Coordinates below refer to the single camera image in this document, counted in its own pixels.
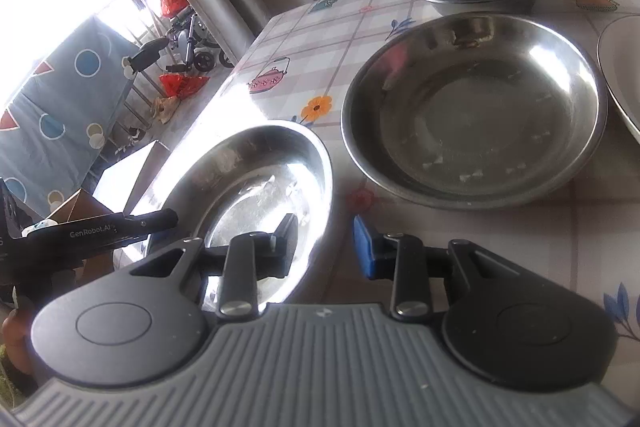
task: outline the tablecloth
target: tablecloth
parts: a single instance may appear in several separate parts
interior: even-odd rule
[[[631,13],[640,13],[640,0],[537,0],[532,17],[596,60],[599,33]],[[210,146],[252,124],[307,125],[329,151],[335,194],[321,248],[293,300],[388,304],[390,283],[368,282],[358,269],[350,234],[356,212],[379,230],[411,233],[434,247],[463,237],[605,305],[620,340],[604,385],[640,407],[640,145],[613,107],[599,148],[575,179],[518,208],[445,211],[399,200],[368,181],[346,151],[340,110],[356,72],[390,39],[437,17],[421,0],[320,0],[274,17],[159,178],[179,176]]]

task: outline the black wheel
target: black wheel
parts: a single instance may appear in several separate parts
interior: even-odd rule
[[[208,73],[216,65],[216,57],[209,52],[198,52],[193,57],[193,65],[201,73]]]
[[[220,64],[222,64],[225,68],[233,68],[234,65],[231,63],[231,61],[229,61],[228,58],[226,58],[224,51],[220,50],[218,58],[220,59]]]

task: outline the screw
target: screw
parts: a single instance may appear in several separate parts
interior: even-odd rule
[[[405,301],[396,306],[396,313],[402,317],[421,317],[429,312],[429,307],[420,301]]]
[[[251,310],[251,304],[246,301],[229,301],[220,306],[220,312],[228,315],[228,317],[241,317],[249,314]]]

